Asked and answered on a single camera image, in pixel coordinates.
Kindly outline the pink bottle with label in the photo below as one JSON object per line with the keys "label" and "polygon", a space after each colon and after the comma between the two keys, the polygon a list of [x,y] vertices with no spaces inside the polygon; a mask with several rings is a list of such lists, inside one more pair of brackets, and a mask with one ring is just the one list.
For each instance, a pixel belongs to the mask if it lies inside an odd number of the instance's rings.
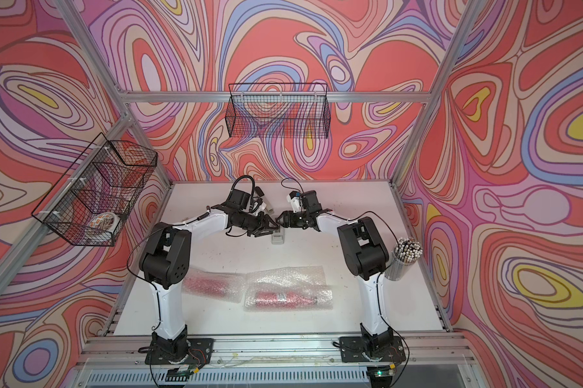
{"label": "pink bottle with label", "polygon": [[222,278],[194,278],[186,283],[186,289],[193,294],[213,298],[233,299],[239,294],[234,281]]}

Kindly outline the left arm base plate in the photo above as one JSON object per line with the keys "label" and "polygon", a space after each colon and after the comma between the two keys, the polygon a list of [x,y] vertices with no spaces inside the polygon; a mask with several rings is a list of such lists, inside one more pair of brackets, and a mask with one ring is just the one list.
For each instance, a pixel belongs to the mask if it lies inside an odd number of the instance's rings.
{"label": "left arm base plate", "polygon": [[146,365],[193,365],[203,367],[212,359],[213,338],[152,338],[146,352]]}

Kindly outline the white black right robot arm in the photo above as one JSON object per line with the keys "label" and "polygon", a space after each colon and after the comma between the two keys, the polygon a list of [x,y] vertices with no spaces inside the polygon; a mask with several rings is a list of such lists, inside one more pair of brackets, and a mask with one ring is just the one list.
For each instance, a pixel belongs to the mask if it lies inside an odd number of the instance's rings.
{"label": "white black right robot arm", "polygon": [[276,222],[285,229],[313,229],[339,240],[349,273],[359,283],[362,319],[361,346],[356,351],[369,360],[394,341],[394,330],[382,317],[379,277],[387,270],[390,254],[370,212],[345,218],[322,206],[314,190],[292,190],[288,194],[290,210],[283,211]]}

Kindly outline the clear bubble wrap sheet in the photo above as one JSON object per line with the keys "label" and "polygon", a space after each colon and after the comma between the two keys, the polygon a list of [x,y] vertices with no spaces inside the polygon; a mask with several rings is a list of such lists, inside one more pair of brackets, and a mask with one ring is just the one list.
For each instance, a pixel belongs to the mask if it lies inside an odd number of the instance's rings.
{"label": "clear bubble wrap sheet", "polygon": [[191,269],[182,281],[184,294],[239,303],[246,291],[246,277],[238,273],[213,273]]}

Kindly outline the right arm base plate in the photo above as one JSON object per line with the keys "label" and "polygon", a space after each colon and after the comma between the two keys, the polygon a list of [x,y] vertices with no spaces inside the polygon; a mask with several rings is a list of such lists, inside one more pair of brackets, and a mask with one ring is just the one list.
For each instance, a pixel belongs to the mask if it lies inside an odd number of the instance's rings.
{"label": "right arm base plate", "polygon": [[332,345],[343,363],[380,363],[399,365],[406,361],[406,347],[401,337],[369,339],[365,336],[341,336]]}

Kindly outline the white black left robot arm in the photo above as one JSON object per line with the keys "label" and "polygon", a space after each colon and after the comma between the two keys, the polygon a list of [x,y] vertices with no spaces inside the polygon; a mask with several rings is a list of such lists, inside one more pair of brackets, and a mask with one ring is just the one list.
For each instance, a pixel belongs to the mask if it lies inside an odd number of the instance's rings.
{"label": "white black left robot arm", "polygon": [[280,231],[270,214],[256,214],[217,205],[183,222],[155,224],[139,259],[139,271],[150,284],[159,313],[159,323],[152,330],[146,357],[149,365],[177,365],[197,362],[205,365],[206,356],[191,355],[191,345],[182,315],[182,283],[191,261],[193,243],[234,227],[248,237],[262,237]]}

